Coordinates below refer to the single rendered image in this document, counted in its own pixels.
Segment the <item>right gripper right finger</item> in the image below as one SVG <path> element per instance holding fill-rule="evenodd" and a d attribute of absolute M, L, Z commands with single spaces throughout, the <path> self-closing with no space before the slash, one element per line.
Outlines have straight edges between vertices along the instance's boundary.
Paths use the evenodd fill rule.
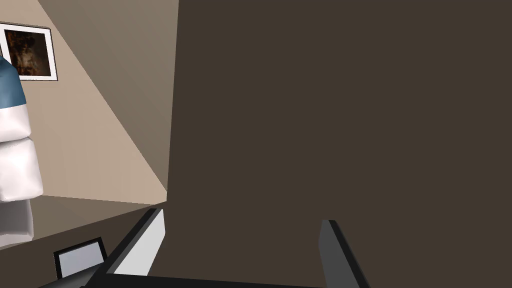
<path fill-rule="evenodd" d="M 335 220 L 322 220 L 318 249 L 326 288 L 371 288 Z"/>

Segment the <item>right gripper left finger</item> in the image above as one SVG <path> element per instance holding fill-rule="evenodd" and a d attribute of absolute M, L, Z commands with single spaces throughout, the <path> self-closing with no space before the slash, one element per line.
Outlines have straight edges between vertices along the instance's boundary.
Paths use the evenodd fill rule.
<path fill-rule="evenodd" d="M 95 270 L 95 275 L 147 276 L 165 235 L 164 210 L 150 208 Z"/>

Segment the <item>black framed grey panel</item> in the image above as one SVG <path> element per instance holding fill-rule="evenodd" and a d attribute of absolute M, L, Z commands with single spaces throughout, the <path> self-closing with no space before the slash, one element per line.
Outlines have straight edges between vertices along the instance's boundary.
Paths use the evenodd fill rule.
<path fill-rule="evenodd" d="M 101 237 L 53 252 L 58 280 L 99 265 L 106 259 L 107 253 Z"/>

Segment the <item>dark picture in white frame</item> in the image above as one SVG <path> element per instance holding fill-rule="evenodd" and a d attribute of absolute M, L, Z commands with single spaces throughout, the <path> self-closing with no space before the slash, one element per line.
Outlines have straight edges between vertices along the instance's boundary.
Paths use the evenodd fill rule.
<path fill-rule="evenodd" d="M 51 29 L 0 21 L 0 55 L 22 81 L 57 81 Z"/>

